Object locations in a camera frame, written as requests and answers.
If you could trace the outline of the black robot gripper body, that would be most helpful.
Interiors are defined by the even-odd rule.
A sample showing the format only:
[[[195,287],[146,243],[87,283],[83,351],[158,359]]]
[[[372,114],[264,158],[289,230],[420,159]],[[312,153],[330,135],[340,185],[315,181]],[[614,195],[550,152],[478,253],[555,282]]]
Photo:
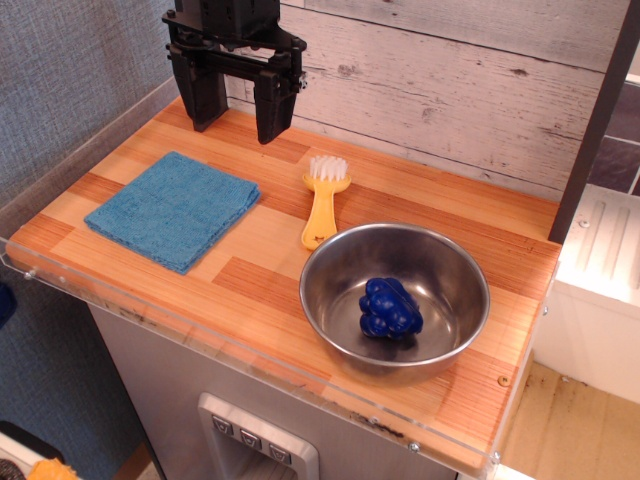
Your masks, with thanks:
[[[203,55],[213,71],[254,82],[273,75],[282,92],[298,93],[307,44],[279,20],[278,1],[177,1],[162,16],[170,44]]]

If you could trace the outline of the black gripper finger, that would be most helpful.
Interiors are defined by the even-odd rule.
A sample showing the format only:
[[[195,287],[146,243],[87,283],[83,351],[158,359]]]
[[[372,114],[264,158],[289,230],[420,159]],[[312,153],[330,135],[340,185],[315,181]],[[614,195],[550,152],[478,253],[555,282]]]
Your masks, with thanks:
[[[287,130],[292,121],[296,93],[274,72],[263,71],[254,84],[258,141],[266,145]]]
[[[224,75],[209,55],[170,48],[174,77],[186,112],[197,132],[204,132],[228,110]]]

